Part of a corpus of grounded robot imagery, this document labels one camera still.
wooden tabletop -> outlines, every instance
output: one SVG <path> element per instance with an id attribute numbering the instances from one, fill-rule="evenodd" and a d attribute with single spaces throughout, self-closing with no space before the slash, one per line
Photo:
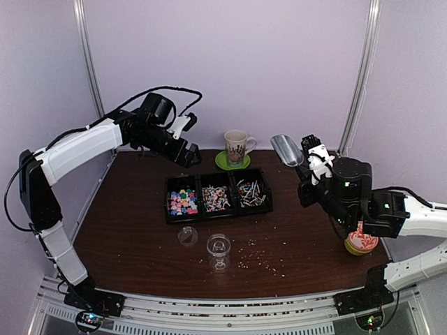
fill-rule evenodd
<path id="1" fill-rule="evenodd" d="M 218 151 L 202 151 L 203 163 L 184 169 L 159 157 L 120 152 L 75 240 L 75 249 L 98 287 L 186 298 L 255 298 L 355 288 L 370 267 L 388 262 L 381 244 L 369 255 L 349 254 L 317 205 L 303 209 L 298 178 L 273 151 L 250 153 L 272 189 L 269 214 L 196 223 L 197 244 L 182 247 L 163 212 L 164 178 L 216 172 Z M 216 275 L 206 241 L 214 233 L 232 240 L 231 267 Z"/>

robotic arm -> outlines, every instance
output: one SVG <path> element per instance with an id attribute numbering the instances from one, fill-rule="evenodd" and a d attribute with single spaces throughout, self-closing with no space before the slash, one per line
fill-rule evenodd
<path id="1" fill-rule="evenodd" d="M 363 232 L 377 237 L 426 235 L 447 238 L 447 205 L 428 202 L 402 187 L 372 190 L 372 168 L 353 158 L 333 162 L 320 140 L 302 139 L 307 165 L 290 165 L 292 141 L 271 140 L 283 162 L 294 166 L 300 178 L 298 197 L 303 207 L 319 203 L 345 233 L 356 231 L 363 221 Z M 368 271 L 364 288 L 335 295 L 339 315 L 357 313 L 393 302 L 393 292 L 447 271 L 447 241 L 438 247 L 405 260 Z"/>
<path id="2" fill-rule="evenodd" d="M 173 120 L 162 126 L 172 110 Z M 182 131 L 188 131 L 196 122 L 193 113 L 177 117 L 171 100 L 149 93 L 136 110 L 116 109 L 85 128 L 65 132 L 35 153 L 26 150 L 20 154 L 20 198 L 35 236 L 70 288 L 66 304 L 101 315 L 119 316 L 124 297 L 95 290 L 93 278 L 65 233 L 61 208 L 51 187 L 76 167 L 126 144 L 135 149 L 148 148 L 186 168 L 199 164 L 197 145 L 187 148 L 188 142 L 180 137 Z"/>

printed design on mug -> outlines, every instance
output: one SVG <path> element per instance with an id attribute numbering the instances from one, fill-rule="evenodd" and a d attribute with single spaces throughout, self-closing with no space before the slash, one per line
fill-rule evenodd
<path id="1" fill-rule="evenodd" d="M 236 147 L 227 146 L 228 159 L 232 162 L 240 162 L 244 160 L 245 146 L 237 145 Z"/>

white wall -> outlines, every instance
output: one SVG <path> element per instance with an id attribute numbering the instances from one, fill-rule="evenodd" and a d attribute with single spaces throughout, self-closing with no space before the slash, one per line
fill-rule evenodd
<path id="1" fill-rule="evenodd" d="M 154 86 L 197 89 L 185 137 L 202 149 L 222 148 L 233 128 L 260 148 L 277 133 L 325 134 L 337 148 L 368 12 L 368 0 L 85 2 L 105 110 Z M 191 99 L 167 95 L 181 107 Z"/>
<path id="2" fill-rule="evenodd" d="M 0 190 L 24 149 L 44 147 L 63 131 L 95 120 L 76 29 L 73 2 L 0 1 Z M 80 167 L 54 187 L 69 235 L 81 208 L 109 161 Z M 29 219 L 18 197 L 9 197 L 13 218 Z M 14 230 L 0 213 L 0 325 L 2 334 L 23 334 L 43 274 L 52 266 L 31 233 Z"/>
<path id="3" fill-rule="evenodd" d="M 349 156 L 372 164 L 374 186 L 408 186 L 447 203 L 447 3 L 384 1 L 366 99 Z M 432 248 L 427 237 L 390 240 L 395 260 Z M 445 334 L 447 275 L 420 286 L 433 334 Z"/>

dark wood surface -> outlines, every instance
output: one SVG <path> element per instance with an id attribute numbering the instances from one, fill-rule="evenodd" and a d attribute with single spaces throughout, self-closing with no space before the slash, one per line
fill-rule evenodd
<path id="1" fill-rule="evenodd" d="M 118 154 L 75 240 L 98 287 L 187 298 L 303 295 L 361 286 L 370 267 L 388 261 L 381 244 L 366 256 L 349 254 L 317 204 L 299 205 L 298 178 L 273 151 L 250 156 L 272 189 L 274 211 L 197 223 L 198 243 L 183 248 L 182 225 L 165 221 L 164 178 L 216 172 L 217 152 L 202 151 L 203 163 L 188 170 L 159 157 Z M 232 239 L 232 264 L 223 275 L 207 263 L 206 241 L 217 232 Z"/>

